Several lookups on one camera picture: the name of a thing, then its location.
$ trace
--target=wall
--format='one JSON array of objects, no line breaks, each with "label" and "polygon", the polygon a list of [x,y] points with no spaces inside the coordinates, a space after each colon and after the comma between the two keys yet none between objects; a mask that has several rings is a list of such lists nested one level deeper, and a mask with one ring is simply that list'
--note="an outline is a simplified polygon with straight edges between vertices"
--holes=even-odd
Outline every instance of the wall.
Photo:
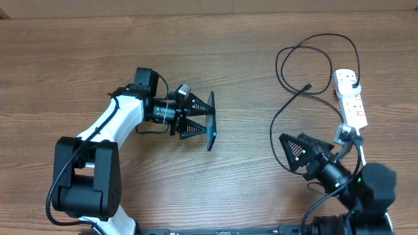
[{"label": "wall", "polygon": [[413,10],[417,5],[417,0],[0,0],[0,16],[25,19]]}]

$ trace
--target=power strip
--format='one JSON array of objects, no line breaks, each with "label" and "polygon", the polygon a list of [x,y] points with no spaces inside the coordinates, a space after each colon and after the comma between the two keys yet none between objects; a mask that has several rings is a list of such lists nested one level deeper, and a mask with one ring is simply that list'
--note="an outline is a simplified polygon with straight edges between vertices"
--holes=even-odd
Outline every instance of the power strip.
[{"label": "power strip", "polygon": [[334,73],[334,81],[344,124],[356,130],[367,126],[366,113],[360,96],[361,85],[353,88],[353,84],[357,82],[355,72],[349,69],[338,69]]}]

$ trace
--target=robotic hand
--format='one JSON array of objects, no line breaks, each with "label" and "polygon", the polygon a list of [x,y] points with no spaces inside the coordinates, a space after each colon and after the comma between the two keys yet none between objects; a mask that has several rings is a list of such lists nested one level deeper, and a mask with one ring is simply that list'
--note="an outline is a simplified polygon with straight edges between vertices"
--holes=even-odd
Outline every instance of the robotic hand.
[{"label": "robotic hand", "polygon": [[[158,73],[137,68],[133,84],[111,93],[110,106],[100,118],[76,138],[61,137],[55,149],[54,184],[46,201],[46,214],[55,225],[89,224],[99,234],[134,235],[140,232],[137,223],[120,206],[121,175],[119,152],[131,130],[142,121],[170,126],[170,135],[180,140],[206,134],[207,150],[216,138],[214,92],[207,103],[181,85],[163,99],[155,98]],[[206,127],[187,116],[206,116]],[[94,177],[75,174],[75,168],[92,167]],[[65,212],[79,221],[62,223],[50,213]]]}]

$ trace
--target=power socket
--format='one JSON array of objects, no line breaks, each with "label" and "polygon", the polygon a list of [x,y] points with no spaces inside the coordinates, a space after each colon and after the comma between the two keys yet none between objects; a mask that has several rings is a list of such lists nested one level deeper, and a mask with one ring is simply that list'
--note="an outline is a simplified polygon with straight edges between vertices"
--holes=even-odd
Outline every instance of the power socket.
[{"label": "power socket", "polygon": [[357,82],[355,72],[349,69],[338,69],[334,73],[334,82],[344,124],[357,130],[367,126],[366,113],[360,96],[361,85],[353,88],[353,84]]}]

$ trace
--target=table surface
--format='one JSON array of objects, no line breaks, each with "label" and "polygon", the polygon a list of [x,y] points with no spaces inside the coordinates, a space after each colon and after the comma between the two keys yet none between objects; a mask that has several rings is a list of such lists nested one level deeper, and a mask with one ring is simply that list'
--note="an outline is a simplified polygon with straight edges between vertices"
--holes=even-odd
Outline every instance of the table surface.
[{"label": "table surface", "polygon": [[[68,20],[0,20],[0,234],[76,234],[45,216],[54,146],[87,129],[109,104],[108,92],[133,81],[137,67],[153,68],[176,89],[189,84],[216,96],[218,137],[132,132],[120,150],[122,205],[142,228],[251,228],[299,223],[321,196],[273,157],[268,130],[291,97],[279,84],[277,52],[316,33],[341,33],[359,49],[369,126],[369,162],[397,172],[390,215],[399,234],[418,229],[418,13],[335,12],[234,16],[167,16]],[[355,70],[351,45],[337,37],[307,44],[326,51],[334,69]],[[299,50],[284,74],[295,87],[329,79],[327,59]],[[160,82],[158,95],[164,95]],[[333,83],[320,97],[338,106]],[[332,142],[338,116],[299,97],[274,126]],[[158,129],[145,123],[142,129]],[[344,164],[353,169],[355,153]],[[335,198],[312,215],[346,210]],[[54,213],[68,221],[62,213]]]}]

